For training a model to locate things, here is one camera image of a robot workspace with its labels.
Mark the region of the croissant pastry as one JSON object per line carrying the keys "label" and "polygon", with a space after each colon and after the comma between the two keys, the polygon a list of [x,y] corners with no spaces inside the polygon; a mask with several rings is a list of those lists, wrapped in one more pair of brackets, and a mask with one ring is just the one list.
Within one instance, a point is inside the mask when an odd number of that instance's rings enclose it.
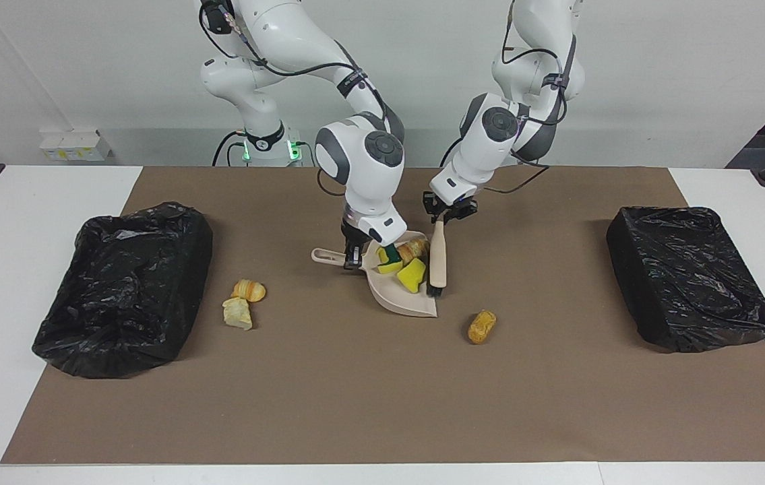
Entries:
{"label": "croissant pastry", "polygon": [[248,279],[238,280],[231,292],[231,298],[241,298],[247,302],[259,302],[265,295],[266,288],[261,282]]}
{"label": "croissant pastry", "polygon": [[426,238],[413,238],[396,246],[396,251],[404,266],[412,260],[422,259],[429,252],[429,242]]}

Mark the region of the yellow sponge with green backing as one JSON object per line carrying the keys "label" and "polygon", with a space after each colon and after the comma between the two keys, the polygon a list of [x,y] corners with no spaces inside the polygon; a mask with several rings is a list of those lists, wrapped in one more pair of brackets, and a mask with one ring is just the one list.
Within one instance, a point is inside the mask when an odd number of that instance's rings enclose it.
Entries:
{"label": "yellow sponge with green backing", "polygon": [[403,258],[396,245],[380,247],[377,249],[376,255],[379,257],[377,270],[381,274],[398,272],[404,266]]}

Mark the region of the beige plastic dustpan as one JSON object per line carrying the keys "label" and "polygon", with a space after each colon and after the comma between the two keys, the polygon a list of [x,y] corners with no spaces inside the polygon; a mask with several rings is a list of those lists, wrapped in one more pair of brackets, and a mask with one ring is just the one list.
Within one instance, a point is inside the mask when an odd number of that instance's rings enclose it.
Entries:
{"label": "beige plastic dustpan", "polygon": [[[410,240],[422,240],[429,242],[428,237],[422,232],[407,230],[395,242],[398,247],[409,243]],[[380,264],[378,249],[381,248],[376,240],[371,240],[363,254],[361,270],[366,273],[371,294],[380,306],[386,310],[406,315],[409,317],[437,317],[437,303],[427,294],[427,284],[422,282],[419,292],[409,292],[398,280],[395,273],[382,274],[377,267]],[[311,252],[311,260],[330,266],[344,267],[345,254],[327,249],[315,248]]]}

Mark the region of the yellow sponge piece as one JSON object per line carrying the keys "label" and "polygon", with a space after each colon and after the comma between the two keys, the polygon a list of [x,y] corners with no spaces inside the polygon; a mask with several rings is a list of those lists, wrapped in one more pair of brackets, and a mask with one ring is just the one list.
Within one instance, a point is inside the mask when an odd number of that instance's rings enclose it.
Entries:
{"label": "yellow sponge piece", "polygon": [[417,294],[425,279],[427,267],[420,258],[410,260],[396,273],[398,281],[411,294]]}

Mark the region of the brown bread roll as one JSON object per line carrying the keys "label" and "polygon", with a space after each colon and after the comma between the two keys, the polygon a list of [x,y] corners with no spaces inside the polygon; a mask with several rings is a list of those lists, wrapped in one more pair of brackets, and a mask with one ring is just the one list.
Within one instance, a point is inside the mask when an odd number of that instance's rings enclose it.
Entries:
{"label": "brown bread roll", "polygon": [[466,328],[466,338],[474,345],[483,344],[493,331],[497,321],[498,317],[493,311],[479,311]]}

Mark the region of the pale torn bread piece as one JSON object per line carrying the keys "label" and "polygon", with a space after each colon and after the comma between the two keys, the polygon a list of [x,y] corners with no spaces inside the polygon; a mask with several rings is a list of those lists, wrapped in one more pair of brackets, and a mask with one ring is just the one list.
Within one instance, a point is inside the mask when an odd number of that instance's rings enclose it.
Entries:
{"label": "pale torn bread piece", "polygon": [[222,302],[223,323],[230,327],[250,331],[253,329],[253,320],[249,301],[241,297],[229,298]]}

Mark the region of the black bag-lined trash bin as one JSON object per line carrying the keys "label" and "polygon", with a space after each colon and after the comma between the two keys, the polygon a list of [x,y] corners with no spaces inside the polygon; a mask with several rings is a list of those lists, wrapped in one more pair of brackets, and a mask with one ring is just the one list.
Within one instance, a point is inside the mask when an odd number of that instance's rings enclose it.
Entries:
{"label": "black bag-lined trash bin", "polygon": [[175,361],[200,311],[212,253],[206,217],[181,203],[90,218],[34,355],[87,379],[132,377]]}
{"label": "black bag-lined trash bin", "polygon": [[622,207],[606,240],[645,342],[702,353],[765,339],[765,295],[713,209]]}

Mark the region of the brown table mat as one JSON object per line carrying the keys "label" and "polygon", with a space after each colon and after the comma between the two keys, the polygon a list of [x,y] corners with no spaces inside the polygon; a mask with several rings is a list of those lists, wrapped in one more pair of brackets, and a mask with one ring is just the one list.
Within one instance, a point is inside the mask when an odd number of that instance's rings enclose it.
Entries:
{"label": "brown table mat", "polygon": [[[125,212],[206,215],[206,295],[175,362],[89,380],[46,368],[4,463],[765,461],[765,343],[666,353],[639,337],[606,231],[682,207],[668,170],[554,168],[447,227],[437,317],[382,309],[341,251],[311,169],[145,168]],[[223,323],[261,282],[253,329]],[[498,321],[486,341],[466,328]]]}

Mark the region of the white wall socket box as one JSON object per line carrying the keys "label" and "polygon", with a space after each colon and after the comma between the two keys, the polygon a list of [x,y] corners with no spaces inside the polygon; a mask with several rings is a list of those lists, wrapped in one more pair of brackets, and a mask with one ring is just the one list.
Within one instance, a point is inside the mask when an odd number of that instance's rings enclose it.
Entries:
{"label": "white wall socket box", "polygon": [[41,153],[50,162],[106,162],[113,150],[98,129],[40,130]]}

